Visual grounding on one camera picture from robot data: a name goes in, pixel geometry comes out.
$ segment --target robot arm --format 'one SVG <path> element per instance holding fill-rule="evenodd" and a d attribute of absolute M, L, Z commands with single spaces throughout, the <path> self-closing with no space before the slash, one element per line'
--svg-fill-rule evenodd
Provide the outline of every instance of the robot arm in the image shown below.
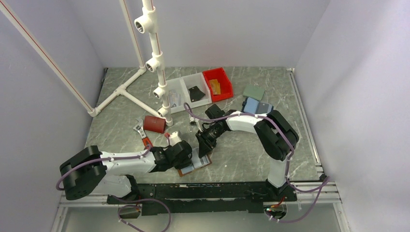
<path fill-rule="evenodd" d="M 67 200 L 80 199 L 91 193 L 118 197 L 138 195 L 136 181 L 129 174 L 165 172 L 172 167 L 182 169 L 191 165 L 191 146 L 179 138 L 178 132 L 169 138 L 168 147 L 152 147 L 149 152 L 109 153 L 99 151 L 97 146 L 86 147 L 60 166 L 61 175 L 87 161 L 103 161 L 72 171 L 63 180 Z"/>
<path fill-rule="evenodd" d="M 219 109 L 217 105 L 212 105 L 205 113 L 210 119 L 231 114 L 243 114 L 235 110 L 230 110 L 225 113 Z M 273 120 L 286 135 L 292 146 L 296 146 L 296 143 L 299 141 L 299 136 L 279 111 L 273 110 L 268 114 L 262 114 L 262 116 Z M 273 131 L 274 129 L 268 120 L 248 115 L 240 115 L 216 121 L 212 123 L 209 128 L 204 131 L 199 131 L 195 135 L 199 142 L 199 157 L 203 157 L 211 152 L 217 145 L 217 138 L 225 131 L 241 130 L 257 134 L 266 153 L 271 158 L 267 181 L 273 186 L 275 195 L 278 195 L 286 183 L 286 156 L 290 152 L 290 148 L 280 134 Z"/>

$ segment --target white storage tray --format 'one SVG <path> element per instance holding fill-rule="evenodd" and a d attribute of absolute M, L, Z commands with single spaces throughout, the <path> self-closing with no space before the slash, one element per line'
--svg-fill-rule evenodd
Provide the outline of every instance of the white storage tray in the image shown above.
<path fill-rule="evenodd" d="M 168 90 L 170 91 L 170 103 L 171 103 L 171 113 L 176 113 L 184 110 L 184 102 L 187 102 L 191 108 L 195 108 L 198 106 L 203 106 L 212 103 L 211 100 L 211 92 L 209 91 L 208 85 L 204 79 L 204 75 L 202 72 L 191 74 L 188 76 L 183 76 L 179 78 L 174 78 L 171 80 L 167 80 Z M 191 102 L 190 100 L 190 93 L 188 91 L 189 88 L 197 86 L 205 96 L 195 102 Z M 172 98 L 176 99 L 172 96 L 173 90 L 177 94 L 179 94 L 179 102 L 173 101 Z"/>

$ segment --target gray marble surface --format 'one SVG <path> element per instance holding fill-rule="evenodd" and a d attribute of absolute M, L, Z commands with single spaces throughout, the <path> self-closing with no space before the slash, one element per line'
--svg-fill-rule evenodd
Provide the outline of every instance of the gray marble surface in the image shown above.
<path fill-rule="evenodd" d="M 215 67 L 169 67 L 165 69 L 167 79 L 199 73 Z M 104 101 L 121 83 L 128 80 L 138 68 L 111 68 L 98 100 Z M 263 102 L 268 102 L 279 110 L 300 136 L 290 167 L 291 180 L 317 180 L 315 159 L 309 147 L 307 132 L 300 116 L 292 84 L 285 68 L 278 67 L 224 67 L 232 82 L 234 96 L 218 102 L 217 105 L 227 111 L 240 110 L 245 97 L 242 93 L 247 84 L 265 89 Z M 156 99 L 152 91 L 157 87 L 156 73 L 146 72 L 132 83 L 127 91 L 148 106 L 157 110 L 161 101 Z M 206 117 L 201 106 L 193 109 L 196 115 Z M 86 146 L 97 145 L 101 151 L 135 152 L 143 150 L 140 135 L 132 128 L 136 118 L 144 118 L 148 113 L 141 107 L 119 96 L 101 113 L 93 118 Z M 172 114 L 174 125 L 167 132 L 180 131 L 182 139 L 191 146 L 197 147 L 195 138 L 197 128 L 189 125 L 186 112 Z M 154 146 L 166 146 L 162 134 L 146 131 Z M 269 172 L 269 156 L 265 153 L 259 139 L 254 134 L 242 131 L 226 132 L 218 138 L 218 145 L 210 156 L 212 164 L 184 177 L 180 177 L 175 169 L 163 173 L 134 173 L 138 183 L 198 183 L 198 182 L 236 182 L 264 181 Z"/>

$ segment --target yellow item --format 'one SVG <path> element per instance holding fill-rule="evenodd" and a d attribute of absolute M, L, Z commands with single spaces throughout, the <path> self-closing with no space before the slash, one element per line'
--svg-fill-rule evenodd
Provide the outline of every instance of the yellow item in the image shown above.
<path fill-rule="evenodd" d="M 218 80 L 217 79 L 210 80 L 209 83 L 211 85 L 212 93 L 214 95 L 219 95 L 220 94 L 220 83 L 218 82 Z"/>

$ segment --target metal tool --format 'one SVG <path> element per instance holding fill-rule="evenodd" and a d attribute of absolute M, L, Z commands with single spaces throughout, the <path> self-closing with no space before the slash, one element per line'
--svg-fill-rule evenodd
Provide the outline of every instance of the metal tool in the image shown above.
<path fill-rule="evenodd" d="M 152 147 L 152 142 L 149 140 L 149 138 L 146 136 L 144 132 L 144 127 L 143 127 L 144 121 L 142 120 L 142 118 L 137 118 L 137 121 L 138 123 L 133 129 L 136 130 L 141 135 L 141 139 L 142 139 L 144 146 L 147 146 L 149 144 Z"/>

